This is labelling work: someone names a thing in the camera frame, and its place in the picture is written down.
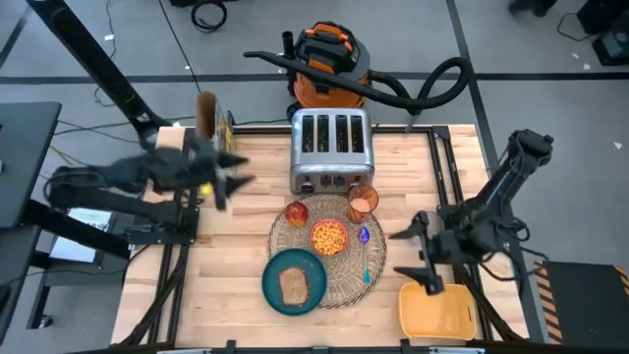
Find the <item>toast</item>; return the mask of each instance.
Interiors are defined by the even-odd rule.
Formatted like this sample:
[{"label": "toast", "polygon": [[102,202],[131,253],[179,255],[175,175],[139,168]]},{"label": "toast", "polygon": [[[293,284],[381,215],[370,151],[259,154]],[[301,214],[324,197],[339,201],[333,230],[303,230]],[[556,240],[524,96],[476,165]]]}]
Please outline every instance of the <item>toast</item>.
[{"label": "toast", "polygon": [[280,272],[279,286],[286,306],[302,306],[308,300],[308,279],[306,272],[299,267],[291,266]]}]

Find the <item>gray floor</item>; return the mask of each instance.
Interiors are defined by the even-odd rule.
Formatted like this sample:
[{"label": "gray floor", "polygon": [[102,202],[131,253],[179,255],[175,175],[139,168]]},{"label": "gray floor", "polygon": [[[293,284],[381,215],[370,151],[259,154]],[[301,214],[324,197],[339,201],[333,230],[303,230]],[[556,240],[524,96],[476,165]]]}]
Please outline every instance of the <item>gray floor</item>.
[{"label": "gray floor", "polygon": [[[111,50],[111,42],[103,40],[109,34],[106,0],[67,2],[101,45]],[[626,72],[629,67],[602,67],[588,40],[573,42],[555,32],[561,15],[578,10],[584,2],[559,0],[542,19],[530,14],[511,17],[506,12],[507,1],[456,0],[455,4],[478,73]],[[22,0],[0,3],[0,48],[25,7]],[[227,3],[227,8],[230,17],[225,27],[203,34],[193,29],[186,10],[166,6],[197,74],[276,73],[270,65],[243,58],[242,51],[280,51],[279,34],[283,30],[297,31],[317,20],[333,20],[351,28],[370,50],[372,67],[380,71],[429,72],[440,61],[459,55],[448,7],[442,0],[241,0]],[[118,46],[115,62],[124,74],[189,75],[156,1],[112,0],[111,15]],[[582,34],[576,19],[569,18],[564,25],[565,30]],[[95,85],[55,84],[66,83],[63,77],[85,75],[32,14],[0,67],[0,83],[6,78],[17,83],[23,82],[21,78],[35,78],[42,85],[0,85],[0,102],[59,101],[63,104],[61,119],[83,126],[123,121],[116,108],[94,103]],[[422,83],[403,82],[409,92],[418,92]],[[441,81],[435,91],[451,84]],[[164,117],[194,114],[197,91],[192,83],[164,80],[134,86]],[[232,110],[237,121],[282,118],[291,103],[282,82],[202,82],[200,86],[216,92],[221,105]],[[479,81],[479,88],[493,136],[491,143],[498,151],[514,129],[530,128],[555,137],[551,164],[527,182],[513,203],[515,213],[531,226],[533,237],[528,246],[557,261],[629,268],[625,256],[629,238],[623,227],[623,213],[629,203],[625,186],[629,173],[629,142],[625,139],[629,82]],[[366,109],[375,122],[402,123],[408,119],[405,111],[378,103],[369,102]],[[443,107],[425,111],[421,121],[478,124],[468,90]],[[58,130],[64,129],[67,127],[60,124]],[[134,138],[129,127],[108,129],[107,133]],[[617,149],[614,143],[627,147]],[[57,137],[52,145],[94,164],[140,152],[135,145],[89,132]],[[49,153],[42,173],[50,175],[63,163]],[[41,198],[40,187],[41,181],[35,198]],[[530,266],[534,259],[526,260]],[[24,328],[35,284],[36,279],[27,281],[1,347],[3,353],[57,353],[102,348],[109,343],[120,286],[54,289],[46,313],[55,317],[56,324],[27,331]]]}]

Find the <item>teal plate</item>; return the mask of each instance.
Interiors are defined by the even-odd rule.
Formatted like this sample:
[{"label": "teal plate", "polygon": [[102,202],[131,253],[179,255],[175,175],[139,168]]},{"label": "teal plate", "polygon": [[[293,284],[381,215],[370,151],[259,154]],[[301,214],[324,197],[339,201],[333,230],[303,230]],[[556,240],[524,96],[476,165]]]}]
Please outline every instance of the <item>teal plate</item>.
[{"label": "teal plate", "polygon": [[[296,266],[306,272],[308,300],[302,306],[286,306],[279,286],[279,273]],[[262,274],[262,292],[268,304],[280,314],[299,316],[310,312],[323,299],[327,276],[321,261],[311,252],[302,249],[284,250],[268,261]]]}]

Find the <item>silver toaster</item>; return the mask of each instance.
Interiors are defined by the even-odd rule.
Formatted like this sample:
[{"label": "silver toaster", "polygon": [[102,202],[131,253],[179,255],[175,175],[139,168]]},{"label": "silver toaster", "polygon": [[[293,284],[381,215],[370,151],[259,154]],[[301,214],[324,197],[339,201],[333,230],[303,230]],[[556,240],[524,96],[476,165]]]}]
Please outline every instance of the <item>silver toaster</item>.
[{"label": "silver toaster", "polygon": [[306,108],[293,115],[291,191],[344,193],[373,180],[372,122],[355,108]]}]

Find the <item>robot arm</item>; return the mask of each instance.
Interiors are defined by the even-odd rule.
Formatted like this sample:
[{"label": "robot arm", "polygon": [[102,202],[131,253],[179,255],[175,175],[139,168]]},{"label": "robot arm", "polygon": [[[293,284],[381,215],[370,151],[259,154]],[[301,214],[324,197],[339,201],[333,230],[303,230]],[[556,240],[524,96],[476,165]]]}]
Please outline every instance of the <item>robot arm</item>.
[{"label": "robot arm", "polygon": [[505,151],[507,157],[479,194],[458,206],[438,210],[445,225],[441,232],[429,238],[421,222],[426,216],[420,211],[407,230],[390,236],[391,239],[419,236],[423,244],[420,258],[427,265],[395,270],[425,285],[429,294],[437,294],[443,290],[443,284],[433,265],[475,265],[488,255],[508,253],[509,242],[526,224],[504,211],[527,178],[550,161],[552,142],[552,137],[530,130],[514,132]]},{"label": "robot arm", "polygon": [[185,159],[178,149],[158,147],[139,156],[120,159],[108,166],[60,167],[46,183],[44,195],[53,207],[93,207],[147,217],[157,223],[177,223],[174,202],[146,203],[107,191],[116,188],[136,194],[148,179],[157,193],[196,188],[211,183],[218,209],[253,176],[223,177],[220,169],[243,164],[244,157],[217,151],[211,142],[194,138],[195,156]]}]

